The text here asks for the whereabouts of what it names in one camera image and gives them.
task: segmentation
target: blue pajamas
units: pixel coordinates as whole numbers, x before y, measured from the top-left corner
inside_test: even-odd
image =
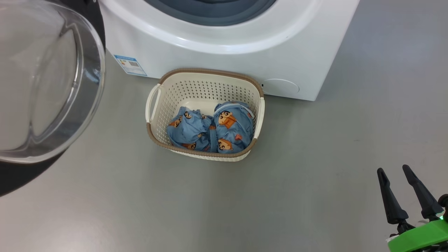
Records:
[[[238,153],[249,146],[254,136],[254,114],[244,102],[218,104],[213,120],[219,153]]]
[[[177,116],[167,127],[171,144],[176,147],[211,152],[209,128],[212,117],[201,114],[199,110],[189,111],[181,107]]]
[[[243,102],[225,102],[215,107],[213,117],[181,107],[167,126],[173,146],[189,150],[237,153],[250,144],[254,114]]]

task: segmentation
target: white washing machine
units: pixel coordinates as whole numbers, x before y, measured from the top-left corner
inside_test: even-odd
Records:
[[[226,70],[268,95],[315,100],[359,0],[100,0],[106,47],[129,74]]]

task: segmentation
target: gray floor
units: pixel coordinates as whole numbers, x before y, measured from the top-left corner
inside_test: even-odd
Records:
[[[48,171],[0,198],[0,250],[387,251],[376,169],[410,222],[401,165],[448,193],[448,2],[361,0],[317,101],[266,98],[257,145],[235,164],[147,137],[154,81],[107,58],[97,114]]]

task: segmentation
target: white basket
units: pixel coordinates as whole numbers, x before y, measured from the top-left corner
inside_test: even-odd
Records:
[[[166,127],[177,115],[180,107],[200,109],[205,115],[213,115],[215,106],[226,101],[245,102],[254,113],[254,138],[245,150],[222,154],[192,151],[171,145]],[[242,74],[206,69],[178,69],[164,75],[159,84],[151,90],[146,101],[145,114],[148,135],[157,145],[201,159],[239,161],[249,154],[260,135],[264,118],[263,91],[257,81]]]

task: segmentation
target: cartoon character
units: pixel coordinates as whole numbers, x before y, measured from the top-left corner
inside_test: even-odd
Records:
[[[194,143],[183,143],[182,144],[183,147],[189,149],[189,150],[194,150],[196,148],[196,142]]]
[[[222,138],[218,140],[218,146],[219,146],[221,151],[223,151],[223,150],[233,150],[232,143],[227,141],[227,140],[225,140],[225,139],[222,139]]]
[[[187,119],[191,119],[191,116],[190,116],[190,114],[188,114],[188,111],[185,111],[184,116]]]
[[[169,126],[174,126],[175,128],[177,128],[177,126],[179,126],[181,122],[182,122],[182,116],[179,116],[179,119],[174,120],[172,123],[169,124]]]
[[[218,118],[218,123],[224,125],[227,129],[230,129],[232,125],[236,122],[236,118],[233,116],[232,112],[223,111]]]

